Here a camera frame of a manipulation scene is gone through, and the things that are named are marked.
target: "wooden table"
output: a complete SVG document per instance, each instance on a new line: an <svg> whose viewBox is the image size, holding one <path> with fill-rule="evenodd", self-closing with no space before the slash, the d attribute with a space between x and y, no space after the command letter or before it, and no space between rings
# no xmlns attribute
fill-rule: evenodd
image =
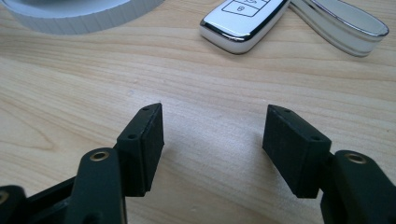
<svg viewBox="0 0 396 224"><path fill-rule="evenodd" d="M199 35L220 0L166 0L149 14L89 35L30 31L0 7L0 186L31 196L112 147L145 105L163 104L165 146L130 223L322 223L262 150L269 104L294 110L359 151L396 183L396 2L350 0L388 25L365 58L335 48L288 9L250 52Z"/></svg>

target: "white car key fob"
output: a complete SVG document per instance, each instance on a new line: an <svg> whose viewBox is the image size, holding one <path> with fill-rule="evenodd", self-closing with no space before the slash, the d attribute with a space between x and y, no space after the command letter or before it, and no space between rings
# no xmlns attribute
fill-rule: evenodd
<svg viewBox="0 0 396 224"><path fill-rule="evenodd" d="M201 35L231 53L245 53L274 26L289 2L226 0L201 21Z"/></svg>

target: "black plastic part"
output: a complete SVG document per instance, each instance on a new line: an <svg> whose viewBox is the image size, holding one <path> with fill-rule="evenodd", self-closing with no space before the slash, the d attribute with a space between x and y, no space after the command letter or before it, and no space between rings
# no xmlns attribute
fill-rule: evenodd
<svg viewBox="0 0 396 224"><path fill-rule="evenodd" d="M347 210L332 174L333 159L334 155L329 155L320 175L320 188L324 192L320 209L326 224L343 224L346 223Z"/></svg>
<svg viewBox="0 0 396 224"><path fill-rule="evenodd" d="M126 196L144 196L151 190L163 150L163 108L148 105L137 112L117 138Z"/></svg>
<svg viewBox="0 0 396 224"><path fill-rule="evenodd" d="M268 105L262 147L298 198L316 198L332 141L293 111Z"/></svg>
<svg viewBox="0 0 396 224"><path fill-rule="evenodd" d="M98 148L82 157L65 223L126 223L120 160L114 148Z"/></svg>
<svg viewBox="0 0 396 224"><path fill-rule="evenodd" d="M69 223L124 223L124 196L143 196L150 190L155 171L163 148L163 113L162 105L149 105L143 107L121 133L118 143L112 148L105 148L117 152L118 161L111 161L104 173L95 172L86 167L86 158L81 159L80 169L82 175L72 177L64 182L45 189L36 195L26 199L23 189L17 186L0 188L0 224L54 224L64 223L66 211L69 210L73 198L73 206L70 210L86 212L69 212ZM92 175L83 170L91 169ZM107 189L110 182L114 187ZM9 191L2 196L1 189ZM116 206L106 203L96 203L103 196L116 199L120 203ZM93 212L93 208L110 208L111 211ZM84 217L84 222L78 222L78 218Z"/></svg>
<svg viewBox="0 0 396 224"><path fill-rule="evenodd" d="M28 223L63 223L74 181L72 177L28 198Z"/></svg>
<svg viewBox="0 0 396 224"><path fill-rule="evenodd" d="M396 223L396 187L374 160L340 150L334 155L332 173L347 212L338 223Z"/></svg>
<svg viewBox="0 0 396 224"><path fill-rule="evenodd" d="M18 186L0 188L0 224L25 222L25 207L26 196L23 188Z"/></svg>

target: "screw hole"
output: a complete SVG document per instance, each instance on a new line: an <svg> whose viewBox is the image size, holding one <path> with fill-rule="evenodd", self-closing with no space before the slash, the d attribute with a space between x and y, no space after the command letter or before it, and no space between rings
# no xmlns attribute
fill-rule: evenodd
<svg viewBox="0 0 396 224"><path fill-rule="evenodd" d="M314 141L320 141L320 138L317 137L317 136L311 136L311 139L314 140Z"/></svg>
<svg viewBox="0 0 396 224"><path fill-rule="evenodd" d="M9 194L5 190L0 191L0 204L5 203Z"/></svg>
<svg viewBox="0 0 396 224"><path fill-rule="evenodd" d="M365 163L367 163L367 160L364 159L363 156L358 155L358 154L355 154L355 153L347 153L347 154L346 154L346 157L347 157L350 161L355 162L355 163L358 163L358 164L365 164Z"/></svg>
<svg viewBox="0 0 396 224"><path fill-rule="evenodd" d="M91 161L103 161L103 160L107 159L107 157L109 155L110 154L106 151L100 151L100 152L93 153L90 156L90 159L91 159Z"/></svg>

